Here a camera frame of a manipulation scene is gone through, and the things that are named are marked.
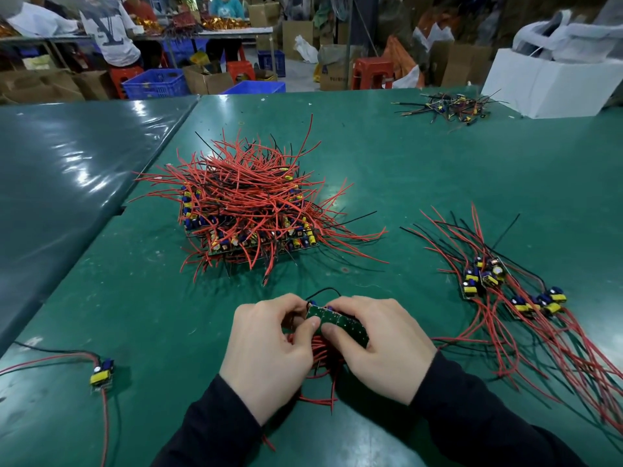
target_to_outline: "red shirt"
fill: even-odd
[[[158,18],[156,17],[154,10],[149,3],[141,1],[138,6],[134,6],[129,4],[128,2],[123,2],[123,7],[129,15],[136,15],[139,18],[149,21],[158,21]]]

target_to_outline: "red basket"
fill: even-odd
[[[190,11],[185,11],[179,15],[175,15],[171,18],[171,21],[176,28],[188,28],[197,24],[197,21]]]

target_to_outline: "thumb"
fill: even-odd
[[[320,326],[320,318],[318,316],[312,316],[299,324],[299,327],[294,332],[294,346],[311,352],[313,333],[316,332]]]
[[[353,365],[355,359],[365,357],[367,354],[361,345],[335,324],[325,322],[322,325],[322,335],[344,356],[348,365]]]

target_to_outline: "green circuit board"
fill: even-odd
[[[307,317],[312,316],[318,316],[320,318],[320,327],[322,327],[325,322],[333,323],[334,325],[345,330],[350,337],[357,341],[357,343],[362,347],[368,346],[370,338],[368,337],[366,328],[363,327],[362,323],[359,322],[358,319],[338,313],[329,308],[312,305],[310,303],[307,306]],[[321,334],[320,327],[316,331],[316,334]]]

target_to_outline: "person's right hand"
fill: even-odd
[[[364,349],[338,326],[322,325],[323,336],[342,353],[349,369],[369,389],[409,405],[437,352],[416,320],[394,299],[341,296],[327,306],[356,317],[370,337]]]

